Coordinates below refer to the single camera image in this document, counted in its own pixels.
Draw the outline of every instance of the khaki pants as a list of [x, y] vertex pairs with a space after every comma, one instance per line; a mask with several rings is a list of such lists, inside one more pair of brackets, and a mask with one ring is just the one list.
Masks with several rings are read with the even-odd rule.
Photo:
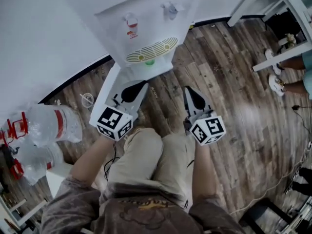
[[152, 128], [137, 129], [126, 140], [124, 151], [111, 166], [108, 182], [153, 186], [185, 201], [188, 153], [195, 151], [193, 138], [172, 134], [162, 139]]

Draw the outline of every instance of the plastic water bottle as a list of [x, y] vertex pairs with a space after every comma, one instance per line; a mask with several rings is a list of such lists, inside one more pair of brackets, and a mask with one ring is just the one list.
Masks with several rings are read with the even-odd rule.
[[82, 140], [78, 115], [67, 106], [34, 105], [26, 117], [29, 138], [38, 147], [60, 140], [74, 143]]

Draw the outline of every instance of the white cube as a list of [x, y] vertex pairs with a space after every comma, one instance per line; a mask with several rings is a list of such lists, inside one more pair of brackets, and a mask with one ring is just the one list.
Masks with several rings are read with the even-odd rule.
[[217, 142], [226, 134], [221, 116], [198, 119], [190, 132], [201, 146]]
[[123, 138], [133, 128], [133, 117], [114, 107], [105, 105], [97, 120], [97, 130], [116, 141]]

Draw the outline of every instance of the brown shirt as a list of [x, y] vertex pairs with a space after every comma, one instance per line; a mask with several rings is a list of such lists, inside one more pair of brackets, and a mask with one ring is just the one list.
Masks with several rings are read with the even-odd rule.
[[174, 195], [153, 188], [115, 183], [101, 194], [67, 178], [43, 213], [41, 233], [80, 233], [82, 228], [96, 234], [244, 233], [216, 197], [196, 203], [188, 214], [172, 200]]

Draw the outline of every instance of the white wall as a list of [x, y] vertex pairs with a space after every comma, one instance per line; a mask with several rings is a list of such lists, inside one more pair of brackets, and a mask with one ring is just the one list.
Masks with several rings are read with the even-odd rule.
[[[228, 17], [241, 1], [201, 0], [195, 21]], [[258, 0], [247, 14], [274, 1]], [[0, 0], [0, 124], [105, 54], [64, 0]]]

